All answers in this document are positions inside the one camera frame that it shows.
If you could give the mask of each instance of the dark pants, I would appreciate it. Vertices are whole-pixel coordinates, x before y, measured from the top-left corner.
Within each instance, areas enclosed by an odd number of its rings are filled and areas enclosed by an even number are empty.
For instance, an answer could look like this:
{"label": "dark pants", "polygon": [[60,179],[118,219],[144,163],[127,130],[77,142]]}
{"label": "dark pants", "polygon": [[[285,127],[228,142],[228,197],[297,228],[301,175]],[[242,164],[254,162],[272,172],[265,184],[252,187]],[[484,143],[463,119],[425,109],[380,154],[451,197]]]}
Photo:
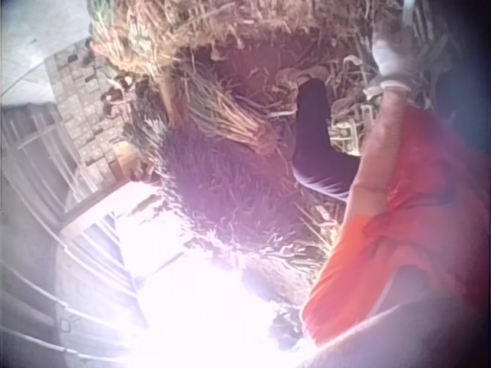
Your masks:
{"label": "dark pants", "polygon": [[[489,88],[479,79],[477,66],[456,67],[446,83],[437,84],[437,95],[453,106],[453,128],[467,146],[491,153]],[[293,173],[303,186],[342,201],[358,170],[360,158],[339,153],[331,147],[327,119],[331,115],[324,83],[312,79],[298,89],[296,141]]]}
{"label": "dark pants", "polygon": [[297,103],[293,174],[303,186],[346,201],[360,158],[331,146],[327,121],[331,107],[324,83],[305,82],[298,89]]}

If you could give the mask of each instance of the leg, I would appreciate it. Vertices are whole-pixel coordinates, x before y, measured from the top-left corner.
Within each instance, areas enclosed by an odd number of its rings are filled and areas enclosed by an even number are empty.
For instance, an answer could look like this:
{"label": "leg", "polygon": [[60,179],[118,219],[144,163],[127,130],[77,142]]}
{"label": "leg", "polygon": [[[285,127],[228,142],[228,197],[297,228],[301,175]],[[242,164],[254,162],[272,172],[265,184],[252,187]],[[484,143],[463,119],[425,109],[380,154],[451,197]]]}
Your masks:
{"label": "leg", "polygon": [[293,173],[303,186],[346,201],[360,159],[331,147],[324,83],[306,81],[298,89]]}

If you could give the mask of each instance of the white glove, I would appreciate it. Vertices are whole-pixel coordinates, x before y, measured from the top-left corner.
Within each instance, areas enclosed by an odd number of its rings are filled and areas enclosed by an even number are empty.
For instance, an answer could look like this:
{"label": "white glove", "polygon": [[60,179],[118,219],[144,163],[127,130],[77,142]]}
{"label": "white glove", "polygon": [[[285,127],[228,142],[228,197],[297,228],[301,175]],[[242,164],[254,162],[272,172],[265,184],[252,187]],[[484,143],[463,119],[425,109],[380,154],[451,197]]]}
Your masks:
{"label": "white glove", "polygon": [[402,34],[374,33],[372,46],[374,60],[382,76],[380,86],[396,87],[410,91],[414,76],[414,57],[408,44],[404,43]]}

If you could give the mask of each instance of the person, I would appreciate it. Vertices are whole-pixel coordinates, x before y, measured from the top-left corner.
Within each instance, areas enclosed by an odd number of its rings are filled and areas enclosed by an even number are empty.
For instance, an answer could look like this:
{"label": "person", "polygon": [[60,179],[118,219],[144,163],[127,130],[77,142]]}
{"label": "person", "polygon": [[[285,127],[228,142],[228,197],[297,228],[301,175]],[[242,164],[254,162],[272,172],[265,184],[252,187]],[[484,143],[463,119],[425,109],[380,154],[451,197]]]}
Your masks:
{"label": "person", "polygon": [[295,178],[347,203],[337,244],[301,312],[318,347],[350,340],[363,321],[417,300],[444,295],[479,315],[489,300],[489,160],[431,113],[408,106],[409,55],[380,34],[372,51],[384,92],[361,158],[330,144],[319,69],[295,75]]}

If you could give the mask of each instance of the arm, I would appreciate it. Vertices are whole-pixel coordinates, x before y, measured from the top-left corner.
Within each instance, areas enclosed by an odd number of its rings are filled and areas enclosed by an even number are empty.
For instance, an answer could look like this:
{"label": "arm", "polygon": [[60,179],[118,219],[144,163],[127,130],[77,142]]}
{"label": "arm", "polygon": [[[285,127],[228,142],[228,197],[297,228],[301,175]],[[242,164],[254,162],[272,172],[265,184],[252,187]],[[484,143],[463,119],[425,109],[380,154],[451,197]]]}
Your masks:
{"label": "arm", "polygon": [[360,167],[348,196],[344,220],[353,215],[375,216],[385,208],[387,189],[394,173],[404,121],[404,92],[386,90],[381,111],[365,143]]}

